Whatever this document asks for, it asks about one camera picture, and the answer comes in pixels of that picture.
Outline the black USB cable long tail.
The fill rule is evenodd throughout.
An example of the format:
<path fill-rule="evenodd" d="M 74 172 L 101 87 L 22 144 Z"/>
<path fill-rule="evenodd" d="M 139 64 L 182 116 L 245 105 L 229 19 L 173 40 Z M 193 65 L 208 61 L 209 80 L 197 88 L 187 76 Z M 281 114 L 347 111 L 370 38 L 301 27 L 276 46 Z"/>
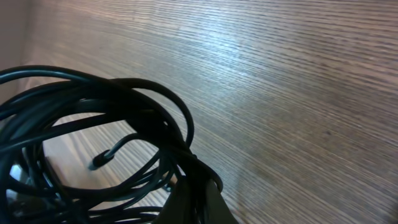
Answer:
<path fill-rule="evenodd" d="M 139 137 L 138 133 L 125 136 L 124 138 L 119 140 L 111 149 L 107 149 L 103 151 L 101 154 L 95 156 L 88 165 L 88 169 L 97 170 L 100 167 L 103 167 L 105 164 L 107 164 L 109 161 L 111 161 L 114 158 L 115 153 L 117 153 L 120 150 L 120 148 L 122 148 L 129 141 L 138 139 L 138 137 Z"/>

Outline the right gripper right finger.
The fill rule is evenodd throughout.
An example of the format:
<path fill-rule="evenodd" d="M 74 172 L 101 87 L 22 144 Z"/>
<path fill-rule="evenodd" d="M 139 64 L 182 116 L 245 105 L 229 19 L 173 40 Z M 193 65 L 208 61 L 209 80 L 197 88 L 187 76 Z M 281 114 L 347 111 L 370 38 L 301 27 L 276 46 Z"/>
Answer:
<path fill-rule="evenodd" d="M 205 224 L 238 224 L 211 179 L 205 185 Z"/>

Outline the black USB cable thin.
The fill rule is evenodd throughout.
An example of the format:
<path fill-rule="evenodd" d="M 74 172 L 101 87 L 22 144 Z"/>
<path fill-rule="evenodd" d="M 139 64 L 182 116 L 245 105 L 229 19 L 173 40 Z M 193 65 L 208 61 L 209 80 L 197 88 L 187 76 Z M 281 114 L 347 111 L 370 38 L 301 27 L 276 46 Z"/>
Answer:
<path fill-rule="evenodd" d="M 33 210 L 18 216 L 2 199 L 1 223 L 152 223 L 160 215 L 160 207 L 135 207 L 135 203 L 167 185 L 176 172 L 171 158 L 158 151 L 144 167 L 115 187 L 78 189 L 60 183 L 45 160 L 41 141 L 27 149 L 28 155 L 21 162 L 32 184 L 9 174 L 1 177 L 1 182 L 6 190 L 35 199 Z"/>

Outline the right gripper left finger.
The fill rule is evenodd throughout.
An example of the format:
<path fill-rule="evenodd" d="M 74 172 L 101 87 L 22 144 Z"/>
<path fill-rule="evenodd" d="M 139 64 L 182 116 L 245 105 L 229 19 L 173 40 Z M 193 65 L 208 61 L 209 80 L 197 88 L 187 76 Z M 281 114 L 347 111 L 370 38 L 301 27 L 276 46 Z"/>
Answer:
<path fill-rule="evenodd" d="M 175 184 L 165 205 L 152 224 L 192 224 L 192 191 L 186 178 Z"/>

